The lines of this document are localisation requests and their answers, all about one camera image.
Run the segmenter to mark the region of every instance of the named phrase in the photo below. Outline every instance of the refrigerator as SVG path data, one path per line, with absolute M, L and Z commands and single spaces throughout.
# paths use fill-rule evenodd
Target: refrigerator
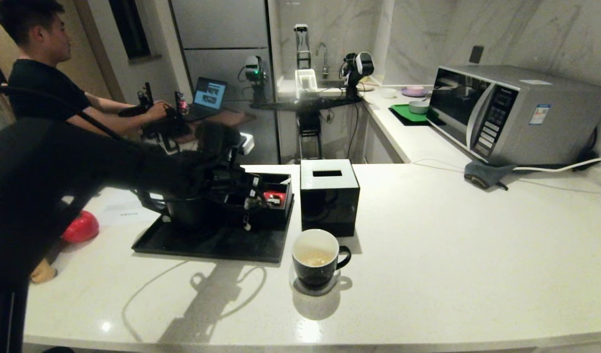
M 200 76 L 225 81 L 222 107 L 256 116 L 238 127 L 255 138 L 255 148 L 238 162 L 280 163 L 276 112 L 251 109 L 251 84 L 238 80 L 246 58 L 260 56 L 269 78 L 266 99 L 275 97 L 266 0 L 171 0 L 171 6 L 192 92 Z M 245 80 L 244 72 L 240 79 Z

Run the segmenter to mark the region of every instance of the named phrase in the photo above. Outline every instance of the laptop screen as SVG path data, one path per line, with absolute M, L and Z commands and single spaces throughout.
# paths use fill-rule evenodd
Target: laptop screen
M 226 82 L 199 77 L 198 82 L 196 83 L 194 104 L 204 105 L 205 107 L 213 109 L 220 109 L 225 90 Z

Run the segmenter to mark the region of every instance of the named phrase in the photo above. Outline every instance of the green tray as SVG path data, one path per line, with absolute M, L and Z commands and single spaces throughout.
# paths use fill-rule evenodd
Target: green tray
M 390 111 L 403 125 L 429 125 L 429 122 L 426 120 L 426 114 L 414 114 L 410 112 L 408 104 L 395 104 L 390 107 Z

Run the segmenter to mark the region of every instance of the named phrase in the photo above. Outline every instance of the man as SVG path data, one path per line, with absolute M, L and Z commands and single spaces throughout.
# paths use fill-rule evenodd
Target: man
M 65 12 L 56 0 L 0 0 L 0 25 L 20 49 L 13 64 L 10 87 L 38 90 L 70 103 L 64 107 L 48 99 L 11 95 L 15 116 L 65 121 L 99 134 L 99 129 L 77 113 L 83 111 L 118 134 L 138 129 L 141 125 L 166 117 L 164 103 L 158 102 L 148 112 L 132 118 L 116 116 L 130 104 L 98 98 L 81 90 L 56 65 L 66 62 L 70 54 L 70 38 L 59 13 Z

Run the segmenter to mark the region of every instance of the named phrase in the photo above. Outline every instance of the microwave label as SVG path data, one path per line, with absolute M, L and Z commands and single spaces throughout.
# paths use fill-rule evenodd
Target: microwave label
M 519 80 L 519 81 L 524 82 L 524 83 L 529 83 L 530 85 L 551 85 L 552 84 L 547 81 L 541 81 L 541 80 Z
M 529 125 L 542 125 L 542 122 L 545 120 L 549 109 L 551 108 L 551 104 L 539 104 L 536 106 L 536 111 L 534 115 L 531 117 L 529 121 Z

